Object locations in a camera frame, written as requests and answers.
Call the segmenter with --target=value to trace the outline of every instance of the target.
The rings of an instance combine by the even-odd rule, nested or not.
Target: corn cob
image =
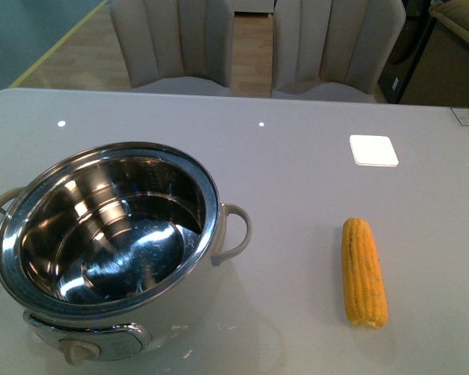
[[[379,329],[388,320],[381,265],[370,225],[350,218],[342,227],[342,286],[345,313],[359,327]]]

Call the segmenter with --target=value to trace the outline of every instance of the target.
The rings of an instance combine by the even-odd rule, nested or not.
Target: stainless steel pot
[[[0,224],[0,281],[37,335],[66,361],[157,348],[195,324],[226,259],[250,241],[248,214],[221,204],[191,156],[127,142],[56,164],[17,195]],[[246,235],[221,251],[230,214]]]

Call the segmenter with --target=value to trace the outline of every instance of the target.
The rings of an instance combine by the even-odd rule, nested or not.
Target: pot rim
[[[206,219],[191,255],[174,272],[142,293],[111,302],[79,305],[57,299],[41,290],[26,275],[22,259],[21,234],[30,209],[63,178],[91,163],[117,156],[145,156],[160,159],[184,170],[197,184],[205,201]],[[0,281],[7,292],[32,313],[70,320],[102,319],[120,315],[158,298],[179,283],[206,255],[220,222],[217,187],[205,167],[183,151],[157,143],[130,141],[102,145],[72,155],[31,181],[7,210],[0,223]]]

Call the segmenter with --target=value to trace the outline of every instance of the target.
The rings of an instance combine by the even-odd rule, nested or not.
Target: pot inner bowl
[[[21,241],[23,270],[48,295],[77,305],[128,298],[194,252],[205,203],[177,166],[101,160],[62,181],[29,213]]]

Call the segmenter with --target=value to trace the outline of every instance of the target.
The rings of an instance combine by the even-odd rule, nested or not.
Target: wooden floor
[[[268,97],[272,70],[272,19],[237,14],[232,92]],[[19,85],[26,88],[127,91],[124,58],[104,5]]]

